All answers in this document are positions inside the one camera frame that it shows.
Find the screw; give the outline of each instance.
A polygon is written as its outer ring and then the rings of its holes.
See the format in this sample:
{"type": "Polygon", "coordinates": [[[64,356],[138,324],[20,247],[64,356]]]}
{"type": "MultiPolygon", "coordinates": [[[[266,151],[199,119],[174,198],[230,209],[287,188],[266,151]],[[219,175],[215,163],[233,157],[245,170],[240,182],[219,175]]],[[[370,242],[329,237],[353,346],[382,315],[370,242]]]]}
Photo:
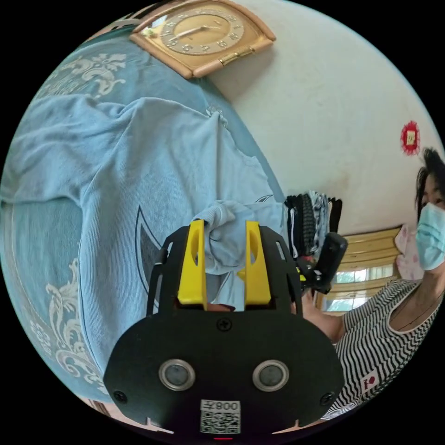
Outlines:
{"type": "Polygon", "coordinates": [[[216,327],[221,332],[227,332],[232,329],[232,322],[228,318],[220,318],[216,322],[216,327]]]}
{"type": "Polygon", "coordinates": [[[326,406],[329,405],[329,403],[331,402],[332,398],[334,397],[333,393],[326,393],[321,399],[320,399],[320,405],[321,406],[326,406]]]}
{"type": "Polygon", "coordinates": [[[120,403],[127,403],[127,396],[122,391],[115,391],[114,398],[120,403]]]}

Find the white floral pattern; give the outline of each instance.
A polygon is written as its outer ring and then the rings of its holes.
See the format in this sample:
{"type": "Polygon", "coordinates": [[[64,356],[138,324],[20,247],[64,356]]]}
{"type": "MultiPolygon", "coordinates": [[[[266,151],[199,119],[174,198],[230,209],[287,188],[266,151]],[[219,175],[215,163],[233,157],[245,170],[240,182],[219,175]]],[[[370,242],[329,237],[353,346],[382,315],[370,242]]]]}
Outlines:
{"type": "Polygon", "coordinates": [[[98,84],[94,98],[105,96],[116,84],[126,82],[125,79],[117,79],[115,76],[119,69],[126,67],[126,58],[125,54],[99,54],[91,59],[79,56],[76,60],[58,67],[36,94],[36,99],[81,92],[91,80],[98,84]]]}
{"type": "MultiPolygon", "coordinates": [[[[83,376],[87,383],[96,385],[102,393],[108,394],[99,369],[85,350],[78,311],[77,259],[74,259],[69,267],[72,272],[71,281],[61,288],[52,284],[46,286],[46,291],[51,295],[48,309],[52,336],[56,339],[54,356],[57,363],[71,376],[83,376]]],[[[51,345],[47,344],[49,336],[43,328],[39,326],[31,329],[36,333],[44,351],[51,354],[51,350],[47,349],[51,345]]]]}
{"type": "Polygon", "coordinates": [[[31,331],[37,337],[38,342],[42,349],[51,357],[51,339],[50,336],[44,331],[42,326],[38,323],[34,323],[32,320],[30,321],[31,331]]]}

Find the qr code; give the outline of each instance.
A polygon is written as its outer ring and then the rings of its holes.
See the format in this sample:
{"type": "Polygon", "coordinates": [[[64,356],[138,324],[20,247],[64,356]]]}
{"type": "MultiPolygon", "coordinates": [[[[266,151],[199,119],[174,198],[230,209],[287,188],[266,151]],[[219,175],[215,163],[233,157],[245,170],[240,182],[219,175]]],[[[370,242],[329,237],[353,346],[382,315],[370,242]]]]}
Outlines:
{"type": "Polygon", "coordinates": [[[201,432],[212,434],[239,434],[241,432],[240,413],[201,412],[201,432]]]}

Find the bed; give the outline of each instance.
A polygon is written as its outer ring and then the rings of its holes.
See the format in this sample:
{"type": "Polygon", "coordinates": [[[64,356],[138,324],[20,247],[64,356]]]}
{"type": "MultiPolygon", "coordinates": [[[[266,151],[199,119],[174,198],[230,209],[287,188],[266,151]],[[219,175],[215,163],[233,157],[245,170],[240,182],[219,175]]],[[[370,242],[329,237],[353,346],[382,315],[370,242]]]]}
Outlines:
{"type": "MultiPolygon", "coordinates": [[[[34,101],[49,96],[89,95],[99,102],[130,104],[140,97],[179,102],[198,113],[218,112],[243,155],[261,165],[270,195],[283,193],[241,119],[207,79],[186,81],[128,40],[128,29],[111,31],[81,45],[45,81],[34,101]]],[[[18,318],[44,362],[75,394],[111,399],[102,372],[85,346],[78,303],[81,209],[67,198],[43,203],[2,204],[1,266],[18,318]]],[[[140,227],[144,228],[143,218],[140,227]]],[[[149,239],[140,231],[138,243],[149,239]]],[[[222,276],[209,277],[218,288],[222,276]]]]}

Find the clock hand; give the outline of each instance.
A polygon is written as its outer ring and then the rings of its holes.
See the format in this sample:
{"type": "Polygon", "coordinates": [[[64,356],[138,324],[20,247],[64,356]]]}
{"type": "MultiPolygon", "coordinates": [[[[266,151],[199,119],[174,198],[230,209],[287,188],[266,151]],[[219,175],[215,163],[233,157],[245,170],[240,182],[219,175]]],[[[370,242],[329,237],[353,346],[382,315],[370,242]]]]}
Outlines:
{"type": "Polygon", "coordinates": [[[171,42],[172,40],[176,40],[176,39],[178,39],[178,38],[188,36],[189,34],[192,34],[192,33],[197,32],[197,31],[201,31],[201,30],[203,30],[203,29],[205,29],[205,26],[199,26],[199,27],[197,27],[197,28],[192,28],[192,29],[189,29],[189,30],[187,30],[187,31],[180,32],[179,34],[176,34],[176,36],[174,36],[173,38],[171,38],[171,39],[170,39],[170,42],[171,42]]]}
{"type": "Polygon", "coordinates": [[[192,34],[194,32],[203,31],[204,29],[220,29],[220,28],[218,28],[217,26],[206,26],[206,25],[199,26],[198,28],[192,28],[187,31],[180,32],[179,34],[176,34],[176,36],[172,37],[169,41],[171,42],[178,38],[188,36],[189,34],[192,34]]]}

